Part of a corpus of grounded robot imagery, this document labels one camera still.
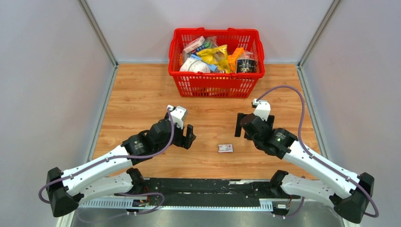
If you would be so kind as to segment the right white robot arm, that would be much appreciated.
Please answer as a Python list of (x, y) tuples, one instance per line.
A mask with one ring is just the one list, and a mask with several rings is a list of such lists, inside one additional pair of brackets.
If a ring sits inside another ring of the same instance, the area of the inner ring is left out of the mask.
[(327, 160), (304, 145), (293, 133), (273, 128), (274, 116), (267, 119), (251, 113), (238, 113), (235, 137), (251, 140), (258, 150), (290, 162), (316, 177), (307, 180), (278, 170), (271, 178), (270, 192), (276, 198), (285, 194), (307, 197), (331, 208), (349, 222), (359, 224), (372, 200), (375, 179), (367, 172), (354, 173)]

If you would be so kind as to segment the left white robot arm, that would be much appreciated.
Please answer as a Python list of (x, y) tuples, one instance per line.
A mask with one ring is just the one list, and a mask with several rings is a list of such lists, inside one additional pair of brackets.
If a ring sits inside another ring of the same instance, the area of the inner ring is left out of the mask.
[(145, 184), (138, 163), (149, 160), (175, 145), (189, 149), (196, 139), (193, 126), (187, 131), (165, 118), (130, 136), (107, 154), (81, 166), (47, 172), (46, 192), (54, 217), (67, 215), (86, 201), (111, 194), (130, 193), (139, 196)]

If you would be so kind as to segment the red white staple box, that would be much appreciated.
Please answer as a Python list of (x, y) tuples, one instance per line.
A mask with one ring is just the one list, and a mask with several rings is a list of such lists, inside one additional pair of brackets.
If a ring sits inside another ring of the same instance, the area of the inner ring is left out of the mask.
[(232, 144), (220, 144), (218, 145), (218, 153), (233, 153), (233, 145)]

